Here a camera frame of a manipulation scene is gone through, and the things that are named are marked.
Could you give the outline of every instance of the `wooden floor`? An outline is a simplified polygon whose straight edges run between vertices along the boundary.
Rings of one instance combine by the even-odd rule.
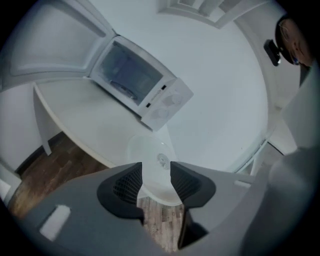
[[[21,175],[22,182],[9,203],[9,210],[23,216],[63,183],[79,176],[107,169],[76,146],[65,135],[51,147],[52,154],[41,154]],[[183,205],[170,207],[145,197],[138,199],[144,211],[144,228],[167,252],[177,250],[183,218]]]

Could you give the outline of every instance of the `plastic lid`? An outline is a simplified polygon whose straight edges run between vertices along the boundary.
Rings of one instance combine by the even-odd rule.
[[[142,162],[142,190],[166,206],[182,202],[171,184],[170,162],[176,161],[171,149],[161,140],[149,136],[133,136],[126,150],[128,163]]]

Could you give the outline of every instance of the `microwave control panel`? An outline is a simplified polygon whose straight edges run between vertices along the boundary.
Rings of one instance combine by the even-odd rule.
[[[149,106],[148,112],[142,116],[141,121],[154,131],[158,131],[193,95],[180,78],[175,78],[167,83],[167,89],[155,103]]]

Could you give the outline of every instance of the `white microwave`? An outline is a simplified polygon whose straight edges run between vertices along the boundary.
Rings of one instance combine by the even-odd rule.
[[[122,36],[112,39],[90,77],[156,131],[193,96],[181,79]]]
[[[118,35],[87,0],[38,1],[13,35],[2,51],[4,87],[89,77],[155,131],[193,96],[156,58]]]

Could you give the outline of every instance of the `microwave door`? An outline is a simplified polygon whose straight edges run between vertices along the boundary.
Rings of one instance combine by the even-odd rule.
[[[89,76],[116,37],[88,0],[38,1],[13,34],[0,60],[3,89],[38,79]]]

